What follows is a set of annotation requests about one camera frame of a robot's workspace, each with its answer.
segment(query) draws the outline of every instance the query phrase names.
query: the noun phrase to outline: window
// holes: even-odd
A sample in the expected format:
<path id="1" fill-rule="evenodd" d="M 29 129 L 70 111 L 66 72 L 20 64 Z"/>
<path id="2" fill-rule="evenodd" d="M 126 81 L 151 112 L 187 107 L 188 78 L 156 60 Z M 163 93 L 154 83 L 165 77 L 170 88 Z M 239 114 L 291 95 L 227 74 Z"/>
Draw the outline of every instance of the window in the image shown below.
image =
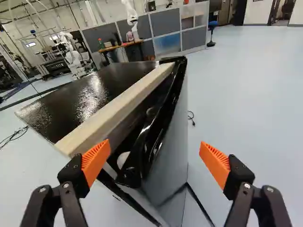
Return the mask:
<path id="1" fill-rule="evenodd" d="M 31 42 L 31 43 L 27 44 L 27 47 L 32 47 L 32 46 L 36 46 L 36 43 L 35 42 Z"/>

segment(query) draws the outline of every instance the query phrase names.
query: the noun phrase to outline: green bottle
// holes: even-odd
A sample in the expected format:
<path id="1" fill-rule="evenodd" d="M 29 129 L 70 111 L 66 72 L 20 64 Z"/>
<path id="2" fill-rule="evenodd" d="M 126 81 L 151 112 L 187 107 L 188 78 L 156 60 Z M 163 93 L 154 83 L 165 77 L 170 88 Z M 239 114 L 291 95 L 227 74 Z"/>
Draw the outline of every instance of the green bottle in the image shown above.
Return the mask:
<path id="1" fill-rule="evenodd" d="M 104 42 L 102 41 L 102 39 L 99 38 L 98 41 L 99 41 L 99 47 L 100 47 L 100 49 L 105 49 Z"/>

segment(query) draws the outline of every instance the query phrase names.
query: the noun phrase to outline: wooden edge strip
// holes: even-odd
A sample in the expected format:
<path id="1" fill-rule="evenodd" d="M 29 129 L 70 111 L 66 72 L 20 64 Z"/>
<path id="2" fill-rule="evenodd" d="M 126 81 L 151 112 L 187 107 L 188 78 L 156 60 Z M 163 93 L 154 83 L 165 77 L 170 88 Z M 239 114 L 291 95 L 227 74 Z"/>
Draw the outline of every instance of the wooden edge strip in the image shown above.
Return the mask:
<path id="1" fill-rule="evenodd" d="M 172 71 L 174 63 L 161 64 L 71 131 L 55 146 L 65 155 L 84 153 L 106 136 Z"/>

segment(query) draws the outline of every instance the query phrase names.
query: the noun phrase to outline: glossy black surface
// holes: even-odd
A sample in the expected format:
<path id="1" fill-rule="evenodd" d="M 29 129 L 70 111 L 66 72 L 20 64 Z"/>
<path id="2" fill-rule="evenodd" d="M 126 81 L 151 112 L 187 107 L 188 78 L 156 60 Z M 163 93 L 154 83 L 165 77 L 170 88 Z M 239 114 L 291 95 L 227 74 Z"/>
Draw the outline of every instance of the glossy black surface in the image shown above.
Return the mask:
<path id="1" fill-rule="evenodd" d="M 139 188 L 142 179 L 149 174 L 151 166 L 162 146 L 171 118 L 182 89 L 187 59 L 170 58 L 162 61 L 175 62 L 171 74 L 143 101 L 146 103 L 145 118 L 127 136 L 107 160 L 118 173 L 116 182 L 132 188 Z M 120 170 L 116 160 L 120 154 L 130 154 Z"/>
<path id="2" fill-rule="evenodd" d="M 27 105 L 16 115 L 56 143 L 157 66 L 155 61 L 111 64 Z"/>

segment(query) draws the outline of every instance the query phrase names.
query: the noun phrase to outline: office cubicle partition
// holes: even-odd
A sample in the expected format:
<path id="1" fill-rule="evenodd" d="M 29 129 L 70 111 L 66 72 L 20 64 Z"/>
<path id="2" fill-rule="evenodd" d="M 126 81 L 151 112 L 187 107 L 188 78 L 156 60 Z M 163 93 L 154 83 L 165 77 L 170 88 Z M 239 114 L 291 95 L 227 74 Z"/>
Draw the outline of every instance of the office cubicle partition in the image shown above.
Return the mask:
<path id="1" fill-rule="evenodd" d="M 208 14 L 209 1 L 203 1 L 139 16 L 138 34 L 144 40 L 142 49 L 146 59 L 149 56 L 160 59 L 202 50 L 206 43 Z M 115 39 L 114 33 L 117 33 L 126 42 L 126 33 L 131 28 L 125 19 L 82 31 L 97 66 L 102 66 L 98 38 L 109 42 Z M 120 51 L 119 55 L 122 61 L 140 61 L 136 51 L 136 47 L 131 46 L 126 48 L 125 53 Z"/>

